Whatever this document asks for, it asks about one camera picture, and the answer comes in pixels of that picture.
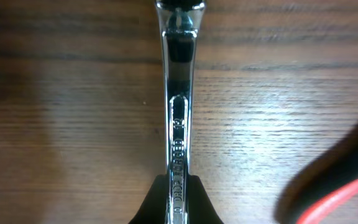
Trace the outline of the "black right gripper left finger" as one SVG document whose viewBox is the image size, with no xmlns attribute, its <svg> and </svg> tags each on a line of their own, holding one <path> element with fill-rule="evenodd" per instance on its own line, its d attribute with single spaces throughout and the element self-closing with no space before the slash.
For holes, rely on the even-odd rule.
<svg viewBox="0 0 358 224">
<path fill-rule="evenodd" d="M 167 195 L 166 175 L 156 176 L 144 201 L 129 224 L 165 224 Z"/>
</svg>

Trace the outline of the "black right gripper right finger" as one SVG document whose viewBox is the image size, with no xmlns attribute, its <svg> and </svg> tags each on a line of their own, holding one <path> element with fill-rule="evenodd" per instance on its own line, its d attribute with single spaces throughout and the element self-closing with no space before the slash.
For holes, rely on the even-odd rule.
<svg viewBox="0 0 358 224">
<path fill-rule="evenodd" d="M 201 179 L 197 175 L 189 176 L 189 224 L 223 224 L 216 213 Z"/>
</svg>

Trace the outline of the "black orange long-nose pliers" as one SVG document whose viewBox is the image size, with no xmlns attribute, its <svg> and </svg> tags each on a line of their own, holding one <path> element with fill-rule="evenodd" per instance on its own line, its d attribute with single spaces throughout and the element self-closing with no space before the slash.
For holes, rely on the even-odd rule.
<svg viewBox="0 0 358 224">
<path fill-rule="evenodd" d="M 316 224 L 358 194 L 358 123 L 288 183 L 277 202 L 278 223 Z"/>
</svg>

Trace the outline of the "chrome double ring wrench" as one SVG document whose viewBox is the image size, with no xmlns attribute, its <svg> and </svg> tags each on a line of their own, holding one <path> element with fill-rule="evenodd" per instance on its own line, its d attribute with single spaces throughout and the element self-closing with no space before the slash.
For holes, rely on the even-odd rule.
<svg viewBox="0 0 358 224">
<path fill-rule="evenodd" d="M 187 224 L 193 78 L 198 32 L 206 3 L 156 1 L 164 77 L 167 224 Z"/>
</svg>

